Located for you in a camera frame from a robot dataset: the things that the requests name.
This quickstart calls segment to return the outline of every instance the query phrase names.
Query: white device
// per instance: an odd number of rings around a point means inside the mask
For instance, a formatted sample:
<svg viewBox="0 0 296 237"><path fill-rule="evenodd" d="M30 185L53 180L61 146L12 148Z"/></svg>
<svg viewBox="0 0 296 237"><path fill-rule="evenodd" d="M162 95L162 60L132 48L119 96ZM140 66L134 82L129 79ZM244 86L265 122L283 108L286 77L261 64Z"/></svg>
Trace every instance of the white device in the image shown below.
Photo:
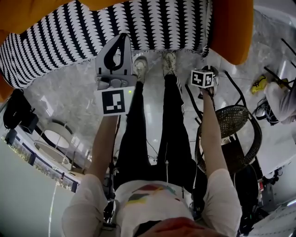
<svg viewBox="0 0 296 237"><path fill-rule="evenodd" d="M114 56L120 51L120 62ZM133 75L130 38L122 33L107 42L96 58L99 81L94 92L99 113L103 116L127 114L133 99L137 77Z"/></svg>
<svg viewBox="0 0 296 237"><path fill-rule="evenodd" d="M190 83L200 88L208 88L214 86L214 73L211 71L194 69L191 70Z"/></svg>

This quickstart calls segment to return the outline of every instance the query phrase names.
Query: white t-shirt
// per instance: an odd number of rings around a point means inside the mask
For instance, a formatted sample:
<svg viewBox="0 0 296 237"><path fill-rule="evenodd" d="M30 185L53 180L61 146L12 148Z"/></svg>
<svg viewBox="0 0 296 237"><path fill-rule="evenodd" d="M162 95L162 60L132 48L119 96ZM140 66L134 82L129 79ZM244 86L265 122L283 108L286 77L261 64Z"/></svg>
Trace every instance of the white t-shirt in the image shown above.
<svg viewBox="0 0 296 237"><path fill-rule="evenodd" d="M191 194L182 195L182 188L162 181L131 181L116 191L116 214L118 225L115 233L104 236L132 237L142 223L168 218L193 219L188 205ZM216 170L209 177L204 197L203 220L208 227L227 236L236 236L241 206L237 192L225 169ZM103 213L107 205L100 180L85 175L79 189L62 217L62 230L66 237L103 236L101 229Z"/></svg>

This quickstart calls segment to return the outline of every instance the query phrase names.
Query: floor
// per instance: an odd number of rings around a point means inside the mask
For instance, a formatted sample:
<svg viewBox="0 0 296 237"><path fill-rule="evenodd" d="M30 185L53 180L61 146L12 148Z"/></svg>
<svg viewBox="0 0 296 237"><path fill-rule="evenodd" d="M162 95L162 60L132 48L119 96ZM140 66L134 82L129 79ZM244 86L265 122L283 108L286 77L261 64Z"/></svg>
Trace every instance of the floor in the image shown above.
<svg viewBox="0 0 296 237"><path fill-rule="evenodd" d="M190 141L196 140L198 128L198 124L194 120L197 115L184 88L185 81L191 70L194 68L200 69L204 65L212 65L220 71L219 86L215 96L216 109L234 104L239 97L237 91L223 73L224 70L227 70L242 90L248 109L253 112L264 95L263 93L252 95L250 87L258 75L264 72L264 66L268 65L271 69L277 71L285 65L285 70L283 72L280 70L279 75L283 78L288 77L290 80L294 79L292 75L296 75L296 71L293 71L291 65L289 65L289 60L296 62L296 57L280 40L281 38L286 39L296 49L296 41L293 40L296 38L295 29L270 20L255 11L252 45L248 59L244 64L239 66L231 65L213 51L210 51L206 59L202 59L198 54L186 50L176 52L178 59L177 74L183 86L185 102L184 123ZM135 57L139 54L139 52L134 52ZM143 92L147 140L158 151L162 129L164 93L161 52L145 52L143 55L146 56L149 65ZM36 109L35 113L38 115L40 126L43 129L52 118L67 122L67 125L74 131L71 149L74 150L75 146L79 144L78 151L85 155L92 148L95 134L102 119L93 95L96 87L94 60L90 60L61 68L36 79L25 90L25 96L32 107ZM202 110L202 100L197 98L199 89L191 87L191 91L196 98L197 106ZM266 121L260 125L268 126ZM250 147L253 139L252 130L248 129L248 126L246 125L239 134L245 152ZM119 148L124 131L125 117L123 116L114 152ZM190 144L193 154L195 142ZM148 145L148 154L156 157L156 152L150 145Z"/></svg>

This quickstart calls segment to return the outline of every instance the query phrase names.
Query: fiducial marker cube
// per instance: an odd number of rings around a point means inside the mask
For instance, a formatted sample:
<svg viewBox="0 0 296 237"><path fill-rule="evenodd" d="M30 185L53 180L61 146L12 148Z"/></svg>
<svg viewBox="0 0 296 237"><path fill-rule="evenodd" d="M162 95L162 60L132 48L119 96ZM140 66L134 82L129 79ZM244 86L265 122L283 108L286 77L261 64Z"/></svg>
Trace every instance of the fiducial marker cube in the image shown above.
<svg viewBox="0 0 296 237"><path fill-rule="evenodd" d="M194 69L191 70L191 85L208 88L214 86L214 74L210 71Z"/></svg>

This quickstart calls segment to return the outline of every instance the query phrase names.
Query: striped cushion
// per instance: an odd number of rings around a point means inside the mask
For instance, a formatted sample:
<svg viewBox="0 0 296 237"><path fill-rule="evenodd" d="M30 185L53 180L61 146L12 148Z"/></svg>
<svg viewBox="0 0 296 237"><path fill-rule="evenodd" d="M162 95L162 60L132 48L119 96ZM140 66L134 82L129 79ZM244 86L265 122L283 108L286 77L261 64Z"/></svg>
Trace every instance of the striped cushion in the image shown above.
<svg viewBox="0 0 296 237"><path fill-rule="evenodd" d="M211 0L134 0L90 11L72 1L0 47L0 69L14 88L63 66L94 58L120 33L133 50L190 49L206 56Z"/></svg>

